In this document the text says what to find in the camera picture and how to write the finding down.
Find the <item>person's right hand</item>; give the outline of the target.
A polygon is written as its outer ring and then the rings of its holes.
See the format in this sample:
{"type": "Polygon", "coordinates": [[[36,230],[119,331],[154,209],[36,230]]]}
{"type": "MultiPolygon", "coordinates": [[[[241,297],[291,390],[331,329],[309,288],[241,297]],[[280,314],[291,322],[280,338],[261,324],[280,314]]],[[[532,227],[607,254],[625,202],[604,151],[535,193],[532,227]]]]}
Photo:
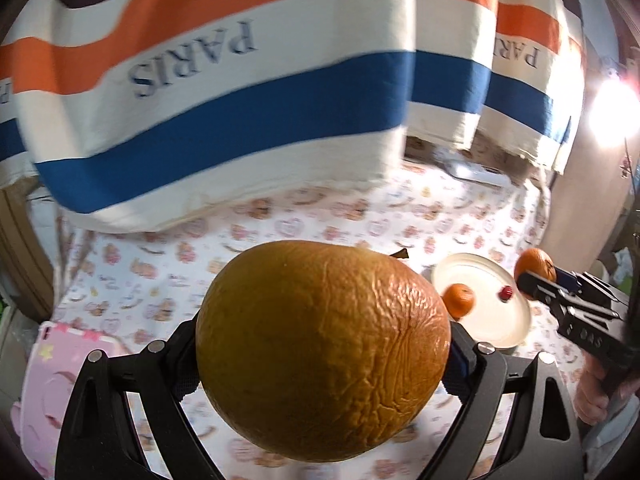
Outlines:
{"type": "Polygon", "coordinates": [[[584,360],[575,391],[574,408],[582,422],[594,426],[608,417],[611,398],[603,390],[605,368],[590,354],[585,354],[584,360]]]}

